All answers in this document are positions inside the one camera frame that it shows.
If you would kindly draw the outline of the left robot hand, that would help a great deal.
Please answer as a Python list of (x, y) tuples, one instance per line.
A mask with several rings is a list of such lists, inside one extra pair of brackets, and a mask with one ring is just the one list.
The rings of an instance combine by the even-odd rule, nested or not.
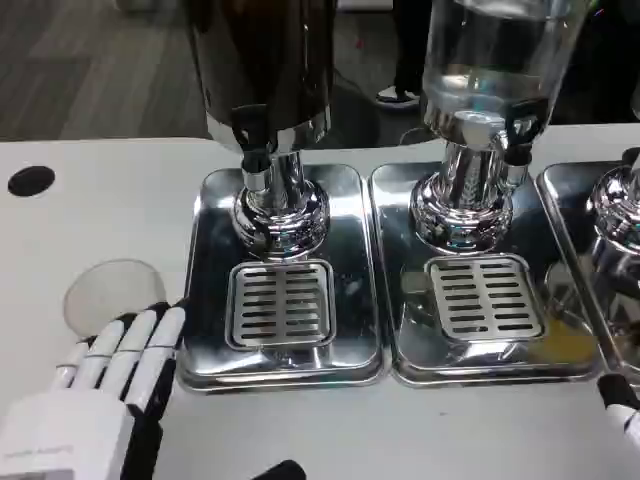
[(158, 302), (78, 341), (4, 416), (2, 478), (152, 478), (187, 314), (187, 299)]

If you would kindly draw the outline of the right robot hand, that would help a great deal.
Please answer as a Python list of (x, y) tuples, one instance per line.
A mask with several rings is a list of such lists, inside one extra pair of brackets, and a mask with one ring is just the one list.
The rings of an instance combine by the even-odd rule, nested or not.
[(597, 388), (608, 417), (639, 450), (639, 397), (627, 379), (617, 373), (608, 373), (597, 380)]

